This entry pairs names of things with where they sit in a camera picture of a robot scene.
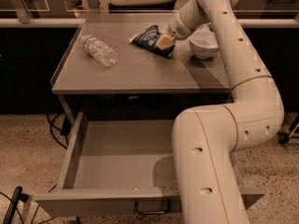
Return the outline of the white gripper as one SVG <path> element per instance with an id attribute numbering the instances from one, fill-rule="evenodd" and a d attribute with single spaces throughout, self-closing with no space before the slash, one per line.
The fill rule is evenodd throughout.
<path id="1" fill-rule="evenodd" d="M 176 40 L 185 40 L 194 32 L 194 17 L 177 12 L 168 25 L 170 35 L 161 35 L 157 42 L 158 49 L 169 49 L 174 46 Z"/>

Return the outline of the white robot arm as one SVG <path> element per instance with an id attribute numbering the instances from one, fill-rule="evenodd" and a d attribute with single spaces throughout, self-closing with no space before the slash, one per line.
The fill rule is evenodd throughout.
<path id="1" fill-rule="evenodd" d="M 278 88 L 232 11 L 237 0 L 190 0 L 157 42 L 166 49 L 209 23 L 231 88 L 230 104 L 188 108 L 175 119 L 173 159 L 185 224 L 249 224 L 230 155 L 279 130 Z"/>

